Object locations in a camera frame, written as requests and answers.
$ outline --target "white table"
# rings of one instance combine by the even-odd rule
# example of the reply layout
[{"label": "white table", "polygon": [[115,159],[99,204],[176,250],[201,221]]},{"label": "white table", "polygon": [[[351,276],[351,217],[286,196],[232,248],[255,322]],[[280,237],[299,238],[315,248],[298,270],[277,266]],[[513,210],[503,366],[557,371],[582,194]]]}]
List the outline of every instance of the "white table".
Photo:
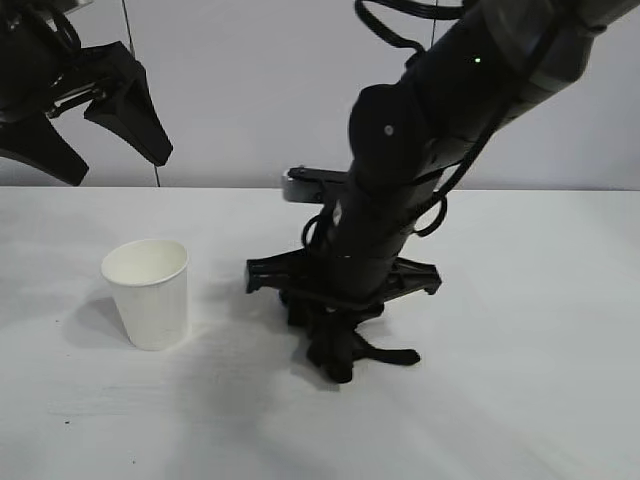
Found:
[{"label": "white table", "polygon": [[[407,258],[444,284],[362,329],[414,347],[325,383],[244,261],[317,207],[274,190],[0,189],[0,478],[640,478],[640,194],[457,192]],[[191,252],[193,334],[142,352],[99,275]]]}]

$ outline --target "black cable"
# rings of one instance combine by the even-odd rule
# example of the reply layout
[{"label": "black cable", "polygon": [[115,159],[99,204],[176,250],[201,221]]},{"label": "black cable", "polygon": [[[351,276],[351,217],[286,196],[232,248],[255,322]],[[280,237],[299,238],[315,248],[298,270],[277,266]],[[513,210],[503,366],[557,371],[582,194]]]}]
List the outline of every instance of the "black cable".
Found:
[{"label": "black cable", "polygon": [[321,214],[316,215],[311,220],[309,220],[304,226],[304,228],[302,229],[301,240],[302,240],[302,246],[304,247],[305,250],[310,250],[309,231],[311,230],[311,227],[313,227],[315,224],[317,224],[320,221],[321,218],[322,218]]},{"label": "black cable", "polygon": [[158,166],[157,165],[153,166],[153,172],[156,174],[156,187],[161,187],[162,185],[160,184],[160,175],[158,174]]},{"label": "black cable", "polygon": [[[440,6],[440,0],[436,0],[436,8]],[[431,48],[433,48],[433,44],[436,41],[436,24],[438,23],[438,19],[433,19],[433,29],[431,30]]]},{"label": "black cable", "polygon": [[133,58],[136,58],[136,47],[133,43],[133,34],[131,33],[131,23],[129,21],[129,10],[127,9],[126,0],[121,1],[122,4],[122,14],[124,15],[124,23],[127,26],[127,36],[129,37],[129,51]]},{"label": "black cable", "polygon": [[441,7],[436,5],[425,5],[411,0],[356,0],[354,7],[356,15],[364,23],[369,30],[375,33],[379,38],[389,45],[396,48],[412,48],[416,53],[423,53],[424,47],[415,40],[409,40],[398,35],[396,32],[387,27],[378,18],[371,13],[365,2],[372,2],[391,8],[398,12],[406,13],[418,18],[426,18],[434,20],[434,34],[436,20],[456,20],[464,13],[463,7]]},{"label": "black cable", "polygon": [[51,20],[56,27],[54,32],[62,43],[69,49],[71,53],[79,52],[82,48],[82,42],[80,35],[73,27],[71,22],[67,19],[64,13],[58,9],[52,3],[46,3],[42,1],[30,2],[27,5],[31,5],[34,10],[40,10],[48,13],[51,16]]},{"label": "black cable", "polygon": [[426,228],[423,228],[422,230],[414,230],[413,233],[418,235],[420,238],[428,237],[429,235],[431,235],[433,232],[435,232],[442,226],[442,224],[447,218],[448,212],[449,212],[449,201],[447,200],[447,197],[443,197],[442,200],[440,201],[440,211],[438,212],[438,216],[435,218],[433,222],[431,222],[431,225],[429,225]]}]

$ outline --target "paper cup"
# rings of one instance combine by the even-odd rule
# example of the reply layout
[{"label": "paper cup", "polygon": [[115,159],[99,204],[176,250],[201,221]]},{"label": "paper cup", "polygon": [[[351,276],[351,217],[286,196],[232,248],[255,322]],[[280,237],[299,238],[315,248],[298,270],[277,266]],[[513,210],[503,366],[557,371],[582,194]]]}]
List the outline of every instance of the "paper cup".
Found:
[{"label": "paper cup", "polygon": [[128,243],[102,261],[102,276],[136,347],[164,350],[186,336],[187,263],[187,250],[170,240]]}]

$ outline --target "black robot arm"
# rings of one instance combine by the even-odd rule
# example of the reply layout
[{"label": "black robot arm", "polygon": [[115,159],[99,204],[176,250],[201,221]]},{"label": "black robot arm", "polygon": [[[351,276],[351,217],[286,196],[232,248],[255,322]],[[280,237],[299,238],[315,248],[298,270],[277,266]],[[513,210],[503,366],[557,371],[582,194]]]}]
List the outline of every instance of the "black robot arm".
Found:
[{"label": "black robot arm", "polygon": [[[399,258],[416,221],[446,194],[491,136],[583,74],[594,38],[640,0],[477,0],[430,50],[388,30],[364,7],[375,2],[423,18],[442,10],[410,0],[356,0],[356,13],[387,43],[413,48],[394,85],[364,89],[349,122],[354,159],[346,174],[292,169],[285,196],[323,204],[303,249],[247,264],[250,293],[280,290],[289,323],[309,330],[309,358],[336,382],[369,357],[411,364],[413,351],[381,351],[356,332],[388,300],[440,286],[432,265]],[[439,189],[447,168],[454,175]],[[308,234],[315,226],[311,239]]]},{"label": "black robot arm", "polygon": [[72,185],[89,167],[49,120],[84,103],[87,120],[154,165],[164,165],[173,149],[142,64],[120,42],[82,48],[64,12],[83,3],[0,0],[0,156]]}]

